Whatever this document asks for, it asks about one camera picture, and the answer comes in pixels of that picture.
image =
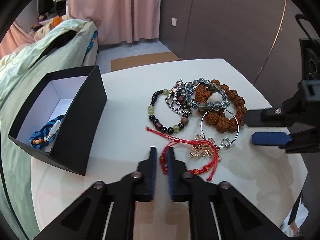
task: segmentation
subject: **gold pendant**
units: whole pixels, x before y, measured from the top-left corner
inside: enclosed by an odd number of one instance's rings
[[[196,141],[204,141],[204,140],[207,140],[209,142],[211,142],[213,145],[215,145],[215,141],[214,139],[212,138],[208,138],[208,139],[205,139],[202,135],[200,134],[197,134],[195,136],[195,140]],[[217,153],[218,153],[218,161],[220,162],[221,161],[221,156],[219,154],[219,151],[217,149]],[[190,154],[192,156],[199,156],[199,155],[202,155],[202,157],[208,155],[209,158],[214,158],[214,151],[211,147],[209,146],[206,146],[206,144],[198,144],[196,146],[193,146],[193,148],[191,149],[191,152]]]

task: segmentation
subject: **jewelry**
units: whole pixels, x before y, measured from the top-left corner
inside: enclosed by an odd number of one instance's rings
[[[191,110],[189,109],[191,105],[187,104],[186,98],[188,95],[192,95],[193,92],[194,89],[192,82],[183,82],[182,79],[180,79],[180,81],[177,81],[175,86],[168,91],[165,102],[171,111],[177,114],[187,112],[191,115]]]
[[[214,110],[226,109],[231,105],[231,101],[228,99],[228,96],[226,95],[226,91],[223,88],[221,88],[220,83],[219,85],[217,85],[214,81],[216,80],[213,79],[212,81],[209,81],[208,79],[205,80],[204,78],[199,78],[199,80],[196,79],[193,81],[193,84],[197,84],[196,92],[198,93],[196,93],[195,99],[187,98],[187,101],[188,100],[192,101],[192,108],[199,109],[199,111],[205,111],[205,110],[210,111],[212,109]],[[209,98],[209,96],[211,96],[211,93],[209,92],[219,93],[222,97],[222,100],[207,102],[207,99]]]
[[[213,79],[211,83],[215,83],[217,86],[220,85],[220,81],[217,79]],[[247,108],[244,106],[244,99],[238,96],[237,91],[230,90],[229,87],[225,84],[221,85],[220,87],[223,88],[223,90],[225,91],[228,100],[235,104],[237,113],[234,118],[228,119],[225,117],[225,114],[223,112],[224,109],[220,109],[218,111],[210,112],[210,114],[206,116],[205,121],[209,125],[216,125],[217,130],[221,133],[224,133],[227,130],[229,130],[230,132],[235,132],[238,129],[235,119],[238,120],[240,126],[243,126],[243,116],[244,113],[247,111]],[[207,101],[212,100],[212,98],[217,97],[217,94],[218,93],[211,94],[208,88],[205,85],[201,84],[196,88],[195,98],[201,101],[202,103],[206,103]]]
[[[41,130],[35,131],[29,139],[31,146],[36,149],[43,149],[49,143],[54,141],[63,119],[64,115],[59,115],[58,117],[50,120],[41,128]]]
[[[229,148],[229,147],[231,146],[231,144],[233,144],[233,143],[236,141],[236,139],[237,139],[237,137],[238,137],[238,134],[239,134],[239,123],[238,123],[238,121],[236,120],[236,123],[237,123],[237,125],[238,125],[238,130],[237,130],[236,137],[233,139],[233,141],[231,142],[229,138],[225,138],[225,139],[223,139],[223,140],[221,141],[221,145],[217,145],[217,144],[215,143],[214,139],[212,139],[212,138],[206,139],[206,138],[205,138],[205,135],[204,135],[204,132],[203,132],[202,123],[203,123],[203,120],[204,120],[205,116],[206,116],[210,111],[206,112],[206,113],[204,114],[204,116],[202,117],[201,123],[200,123],[200,129],[201,129],[202,135],[197,134],[197,135],[195,136],[195,140],[196,140],[196,141],[205,141],[205,140],[210,141],[210,142],[215,146],[215,148],[216,148],[216,150],[217,150],[217,158],[218,158],[218,161],[220,162],[220,161],[221,161],[221,156],[220,156],[219,150],[220,150],[220,148]],[[191,151],[190,151],[190,154],[191,154],[192,156],[202,155],[202,157],[208,155],[209,158],[211,158],[211,157],[214,156],[214,155],[213,155],[213,154],[214,154],[214,153],[213,153],[213,149],[212,149],[211,147],[209,147],[208,145],[203,145],[203,144],[198,144],[198,145],[193,146],[193,148],[192,148]]]
[[[200,129],[201,129],[201,134],[202,134],[202,136],[203,136],[204,138],[205,138],[205,135],[204,135],[204,132],[203,132],[203,127],[202,127],[203,120],[204,120],[205,116],[206,116],[207,114],[209,114],[211,111],[214,111],[214,110],[210,110],[210,111],[206,112],[206,113],[203,115],[202,119],[201,119]],[[236,117],[233,115],[233,113],[231,113],[229,110],[225,109],[225,111],[227,111],[229,114],[231,114],[231,115],[233,116],[233,118],[236,120],[236,125],[237,125],[237,128],[238,128],[238,129],[237,129],[236,136],[235,136],[235,138],[234,138],[232,141],[230,141],[229,138],[225,138],[225,139],[223,139],[223,140],[221,141],[221,145],[216,145],[216,144],[215,144],[215,147],[217,147],[218,149],[230,147],[231,144],[233,144],[233,143],[236,141],[236,139],[238,138],[238,135],[239,135],[239,127],[240,127],[240,125],[239,125],[239,122],[238,122],[237,118],[236,118]]]
[[[178,144],[178,143],[186,143],[186,144],[190,144],[194,147],[196,147],[197,145],[199,144],[202,144],[202,145],[208,145],[208,147],[210,147],[213,151],[213,158],[212,160],[207,164],[207,165],[204,165],[202,167],[202,169],[193,169],[193,170],[190,170],[189,172],[193,173],[193,174],[196,174],[196,175],[199,175],[199,174],[202,174],[202,173],[205,173],[207,171],[209,171],[211,168],[212,168],[212,171],[211,171],[211,174],[210,176],[207,178],[207,181],[211,181],[212,180],[212,177],[217,169],[217,166],[218,166],[218,153],[217,153],[217,149],[216,147],[212,144],[212,142],[208,141],[208,140],[200,140],[200,141],[187,141],[187,140],[183,140],[183,139],[180,139],[180,138],[176,138],[176,137],[173,137],[173,136],[170,136],[170,135],[165,135],[165,134],[162,134],[158,131],[155,131],[155,130],[152,130],[150,129],[149,127],[146,127],[146,130],[147,131],[150,131],[152,133],[155,133],[157,135],[160,135],[161,137],[164,137],[164,138],[167,138],[169,140],[171,140],[171,142],[169,142],[167,144],[166,147],[164,147],[163,151],[162,151],[162,154],[161,156],[159,157],[159,162],[162,166],[162,170],[163,170],[163,173],[165,175],[168,174],[168,166],[166,165],[167,164],[167,158],[166,158],[166,154],[167,154],[167,150],[169,147],[172,147],[174,146],[175,144]]]
[[[156,119],[156,117],[154,115],[154,109],[155,109],[154,104],[160,94],[167,95],[168,90],[164,89],[164,90],[160,90],[160,91],[153,93],[153,96],[151,98],[151,104],[148,106],[149,120],[154,124],[155,128],[158,131],[162,132],[163,134],[165,134],[165,133],[173,134],[174,132],[178,132],[178,131],[183,130],[183,128],[189,123],[189,119],[188,119],[189,114],[187,111],[183,112],[180,123],[178,125],[174,125],[173,127],[166,128],[159,122],[158,119]]]
[[[211,142],[213,145],[215,145],[215,141],[214,141],[214,139],[212,139],[212,138],[208,138],[208,139],[205,139],[202,135],[200,135],[200,134],[197,134],[196,136],[195,136],[195,140],[196,141],[204,141],[204,140],[207,140],[207,141],[209,141],[209,142]],[[212,157],[212,158],[214,158],[214,152],[213,152],[213,150],[212,150],[212,148],[211,147],[208,147],[208,146],[206,146],[206,145],[203,145],[203,144],[198,144],[198,145],[196,145],[196,146],[193,146],[193,148],[191,149],[191,151],[190,151],[190,153],[191,153],[191,155],[192,156],[199,156],[199,155],[202,155],[202,157],[204,157],[204,156],[208,156],[209,157],[209,159]],[[221,156],[220,156],[220,154],[219,154],[219,152],[218,152],[218,149],[217,149],[217,153],[218,153],[218,161],[220,162],[221,161]]]

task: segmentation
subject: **white table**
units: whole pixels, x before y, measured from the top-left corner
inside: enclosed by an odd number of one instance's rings
[[[31,189],[40,230],[93,182],[111,183],[135,171],[138,162],[148,157],[151,146],[157,147],[159,156],[168,141],[145,130],[146,126],[153,127],[147,114],[152,94],[171,89],[180,78],[193,81],[200,77],[218,79],[221,84],[237,90],[248,109],[270,107],[254,86],[223,59],[167,62],[102,75],[108,101],[93,141],[86,176],[32,158]],[[195,113],[189,118],[187,127],[175,134],[177,137],[190,140],[200,134],[200,117]],[[178,124],[181,118],[170,111],[164,96],[156,102],[155,115],[166,127]],[[206,124],[204,130],[207,137],[217,142],[226,137]],[[307,169],[300,154],[286,155],[277,147],[252,145],[251,135],[257,130],[287,132],[286,128],[242,127],[234,145],[220,151],[222,161],[212,182],[229,181],[279,227],[302,189]],[[190,149],[188,146],[176,147],[177,159],[186,162],[188,169],[207,164],[205,157],[192,157]],[[152,203],[137,204],[134,238],[189,239],[188,223],[187,204],[170,201],[167,177],[158,164],[155,199]]]

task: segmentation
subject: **silver bangle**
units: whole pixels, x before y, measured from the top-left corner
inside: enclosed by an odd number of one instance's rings
[[[203,117],[202,117],[202,119],[201,119],[200,129],[201,129],[202,136],[203,136],[204,138],[205,138],[205,135],[204,135],[203,128],[202,128],[203,120],[204,120],[204,117],[205,117],[209,112],[211,112],[211,111],[213,111],[213,110],[207,111],[207,112],[203,115]],[[228,148],[228,147],[230,147],[230,145],[235,142],[235,140],[237,139],[237,137],[238,137],[238,135],[239,135],[240,126],[239,126],[238,120],[237,120],[236,117],[233,115],[233,113],[231,113],[229,110],[225,109],[224,111],[227,111],[227,112],[228,112],[229,114],[231,114],[231,115],[233,116],[233,118],[236,120],[238,130],[237,130],[236,137],[235,137],[230,143],[228,143],[228,144],[226,144],[226,145],[215,145],[215,147],[217,147],[217,148]]]

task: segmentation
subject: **pink curtain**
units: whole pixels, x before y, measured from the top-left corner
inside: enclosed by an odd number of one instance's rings
[[[99,45],[159,37],[160,0],[68,0],[68,11],[94,21]]]
[[[11,54],[19,47],[20,45],[26,43],[34,43],[36,39],[34,37],[26,34],[19,24],[15,21],[10,29],[5,34],[3,40],[0,43],[0,58],[5,55]]]

